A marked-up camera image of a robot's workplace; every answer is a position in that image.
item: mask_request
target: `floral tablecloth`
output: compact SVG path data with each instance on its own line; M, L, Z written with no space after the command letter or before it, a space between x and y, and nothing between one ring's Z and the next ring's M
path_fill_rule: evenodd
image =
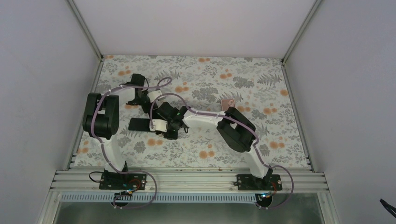
M235 99L237 109L256 126L266 162L308 166L278 59L108 55L96 92L130 81L132 73L144 75L150 85L172 77L162 92L177 93L198 110L221 111L221 99ZM182 106L176 97L166 101ZM139 106L120 106L118 144L131 167L248 167L243 155L230 149L216 129L190 128L188 133L179 131L179 139L166 140L155 133L129 131L132 117L149 116ZM99 145L85 132L74 165L104 165Z

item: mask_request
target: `white panel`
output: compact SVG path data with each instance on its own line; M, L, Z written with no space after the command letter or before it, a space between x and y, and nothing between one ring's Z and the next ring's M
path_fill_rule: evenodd
M0 220L32 224L98 60L66 1L1 1L0 10Z
M102 54L282 58L314 0L75 0Z
M342 223L395 223L396 1L323 1L287 61Z

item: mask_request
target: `black mounting plate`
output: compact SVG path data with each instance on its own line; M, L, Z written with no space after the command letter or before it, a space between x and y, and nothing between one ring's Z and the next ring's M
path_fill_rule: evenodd
M129 190L137 187L138 182L131 180L139 180L140 187L138 190L144 190L146 186L147 175L145 174L122 174L121 178L102 174L99 189L101 190Z
M271 184L273 182L276 190L282 190L282 183L278 183L281 180L280 175L272 174L269 178L270 183L267 185L262 184L261 180L251 174L238 174L234 186L238 186L238 190L274 190Z

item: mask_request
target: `purple cable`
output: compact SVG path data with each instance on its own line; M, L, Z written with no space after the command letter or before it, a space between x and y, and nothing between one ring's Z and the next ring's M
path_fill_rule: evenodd
M283 167L283 166L281 166L281 165L269 166L269 165L265 164L265 162L262 160L262 158L261 158L261 156L260 156L260 153L259 153L259 151L258 151L258 149L257 149L257 147L256 147L256 145L259 143L259 137L258 137L258 135L256 134L256 132L254 132L253 129L251 129L250 127L246 126L245 124L243 124L243 123L241 123L241 122L239 122L239 121L237 121L237 120L235 120L235 119L233 119L233 118L231 118L231 117L228 117L228 116L225 116L225 115L221 115L221 114L196 112L196 111L192 110L192 109L187 105L186 101L185 101L181 96L179 96L179 95L177 95L177 94L175 94L175 93L164 93L164 94L158 96L157 98L155 98L155 100L153 100L153 103L151 104L151 108L150 108L150 126L151 126L151 128L153 127L153 109L154 109L154 104L155 104L155 102L156 102L160 97L169 96L169 95L175 96L175 97L178 97L179 99L181 99L182 102L184 103L185 107L186 107L191 113L198 114L198 115L204 115L204 116L212 116L212 117L218 116L218 117L221 117L221 118L225 118L225 119L228 119L228 120L230 120L230 121L232 121L232 122L234 122L234 123L236 123L236 124L238 124L238 125L244 127L246 130L250 131L250 132L252 133L252 135L254 135L254 137L255 137L256 140L257 140L257 141L253 144L253 148L255 149L256 154L257 154L257 157L259 158L259 160L260 160L260 162L262 163L262 165L265 166L265 167L267 167L267 168L269 168L269 169L276 168L276 167L279 167L279 168L284 169L284 170L287 172L287 174L290 176L290 180L291 180L291 191L290 191L290 194L289 194L289 196L287 197L287 199L286 199L284 202L280 203L279 205L274 206L274 207L270 207L270 208L267 208L267 209L276 209L276 208L279 208L279 207L283 206L286 202L288 202L288 201L290 200L291 195L293 194L293 191L294 191L294 181L293 181L293 177L291 176L291 173L290 173L285 167Z
M99 102L98 102L98 105L97 105L97 107L96 107L96 109L95 109L95 112L93 113L92 122L91 122L91 134L92 134L92 137L96 138L96 139L99 141L99 143L101 144L100 147L101 147L101 149L102 149L103 157L105 158L105 161L109 164L109 166L110 166L113 170L115 170L117 173L119 173L119 174L130 174L130 173L144 173L144 174L147 174L147 175L149 175L149 176L151 177L151 179L153 179L154 185L155 185L155 187L156 187L156 188L155 188L155 192L154 192L154 196L153 196L153 198L152 198L149 202L147 202L146 204L141 205L141 206L126 207L126 208L124 208L124 209L138 209L138 208L146 207L147 205L151 204L151 203L155 200L156 195L157 195L157 182L156 182L156 180L154 179L154 177L153 177L149 172L146 172L146 171L143 171L143 170L132 170L132 171L127 171L127 172L122 172L122 171L120 171L120 170L117 170L117 169L112 165L112 163L110 162L109 158L108 158L107 155L106 155L105 146L104 146L104 144L103 144L102 139L99 138L97 135L95 135L95 132L94 132L94 124L95 124L95 121L96 121L96 117L98 116L99 108L100 108L100 106L102 105L103 101L105 100L105 97L106 97L107 95L109 95L110 93L112 93L112 92L118 92L118 91L120 91L120 90L122 90L122 89L127 89L127 88L136 88L136 89L146 89L146 88L147 88L147 89L158 89L158 88L162 88L162 87L164 87L164 86L169 85L169 84L172 82L172 78L171 78L171 77L165 77L165 78L161 79L160 81L158 81L158 84L160 84L160 83L161 83L163 80L165 80L165 79L169 79L169 81L168 81L167 83L163 84L163 85L157 85L157 86L151 86L151 87L133 86L133 85L120 85L120 86L117 86L117 87L115 87L115 88L113 88L113 89L111 89L111 90L109 90L109 91L107 91L106 93L103 94L102 98L100 98L100 100L99 100ZM117 199L117 197L114 198L113 205L114 205L115 208L120 208L120 209L121 209L122 207L115 205L115 200L116 200L116 199Z

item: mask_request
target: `purple hose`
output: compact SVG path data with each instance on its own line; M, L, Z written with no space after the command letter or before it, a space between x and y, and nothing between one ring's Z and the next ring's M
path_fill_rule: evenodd
M109 90L109 91L107 91L106 93L103 94L102 98L100 98L100 100L99 100L99 102L98 102L98 106L96 107L95 112L93 113L92 122L91 122L91 134L92 134L92 137L96 138L96 139L99 141L99 143L101 144L100 147L101 147L101 149L102 149L103 157L105 158L105 161L109 164L109 166L110 166L113 170L115 170L117 173L119 173L119 174L130 174L130 173L144 173L144 174L147 174L147 175L149 175L149 176L151 177L151 179L153 179L154 185L155 185L155 187L156 187L156 188L155 188L155 192L154 192L154 196L153 196L153 198L152 198L149 202L147 202L146 204L141 205L141 206L125 207L124 209L138 209L138 208L146 207L147 205L151 204L151 203L155 200L155 198L156 198L156 196L157 196L157 182L156 182L156 180L154 179L154 177L153 177L149 172L146 172L146 171L143 171L143 170L132 170L132 171L127 171L127 172L122 172L122 171L120 171L120 170L117 170L117 169L111 164L109 158L108 158L107 155L106 155L105 146L104 146L104 144L103 144L102 139L99 138L97 135L95 135L95 132L94 132L94 124L95 124L95 121L96 121L96 117L98 116L99 108L100 108L100 106L102 105L103 101L105 100L105 97L106 97L107 95L109 95L110 93L112 93L112 92L117 92L117 91L120 91L120 90L126 89L126 88L136 88L136 89L146 89L146 88L147 88L147 89L158 89L158 88L162 88L162 87L164 87L164 86L169 85L169 84L172 82L172 78L171 78L171 77L165 77L165 78L161 79L161 80L158 82L158 84L160 84L160 83L161 83L163 80L165 80L165 79L169 79L169 81L168 81L167 83L163 84L163 85L157 85L157 86L151 86L151 87L132 86L132 85L121 85L121 86L117 86L117 87L115 87L115 88L113 88L113 89L111 89L111 90ZM114 198L113 205L114 205L115 208L121 209L122 207L116 206L116 205L115 205L115 200L116 200L116 199L117 199L117 197Z
M283 166L280 166L280 165L269 166L269 165L265 164L265 162L262 160L262 158L261 158L261 156L260 156L260 153L259 153L259 151L258 151L258 149L257 149L257 147L256 147L256 145L259 143L259 137L258 137L258 135L256 134L256 132L254 132L253 129L251 129L250 127L246 126L245 124L243 124L243 123L241 123L241 122L239 122L239 121L237 121L237 120L235 120L235 119L233 119L233 118L231 118L231 117L225 116L225 115L220 115L220 114L217 115L217 114L215 114L215 113L196 112L196 111L192 110L192 109L187 105L186 101L185 101L181 96L179 96L179 95L177 95L177 94L175 94L175 93L164 93L164 94L158 96L158 97L153 101L153 103L151 104L151 108L150 108L150 125L151 125L151 127L153 127L153 109L154 109L154 104L155 104L155 102L156 102L160 97L168 96L168 95L175 96L175 97L178 97L179 99L181 99L182 102L184 103L184 105L186 106L186 108L187 108L191 113L195 113L195 114L198 114L198 115L204 115L204 116L213 116L213 117L218 116L218 117L221 117L221 118L225 118L225 119L228 119L228 120L230 120L230 121L232 121L232 122L235 122L236 124L238 124L238 125L244 127L246 130L250 131L250 132L252 133L252 135L254 135L254 137L255 137L256 140L257 140L257 141L253 144L253 148L255 149L256 154L257 154L257 157L259 158L259 160L260 160L260 162L263 164L263 166L265 166L265 167L267 167L267 168L269 168L269 169L276 168L276 167L282 168L282 169L284 169L284 170L287 172L287 174L290 176L290 180L291 180L291 191L290 191L290 194L289 194L289 196L287 197L287 199L286 199L284 202L280 203L279 205L274 206L274 207L270 207L270 208L267 208L267 209L276 209L276 208L279 208L279 207L283 206L286 202L288 202L288 201L290 200L291 195L293 194L293 191L294 191L294 181L293 181L293 177L291 176L291 173L290 173L285 167L283 167Z

